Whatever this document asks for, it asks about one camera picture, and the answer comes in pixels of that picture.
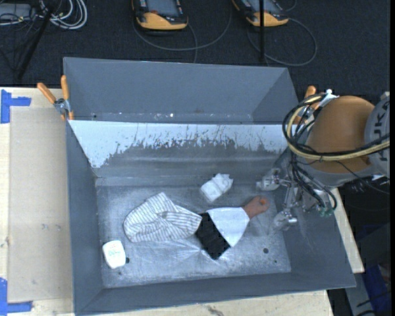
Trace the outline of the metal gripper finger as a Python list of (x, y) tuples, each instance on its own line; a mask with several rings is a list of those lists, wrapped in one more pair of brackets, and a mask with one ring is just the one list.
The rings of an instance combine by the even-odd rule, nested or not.
[(262, 191), (273, 191), (280, 186), (280, 169), (272, 168), (260, 181), (256, 182), (256, 188)]
[(298, 223), (298, 218), (290, 210), (282, 210), (273, 219), (272, 228), (275, 231), (288, 230), (291, 226)]

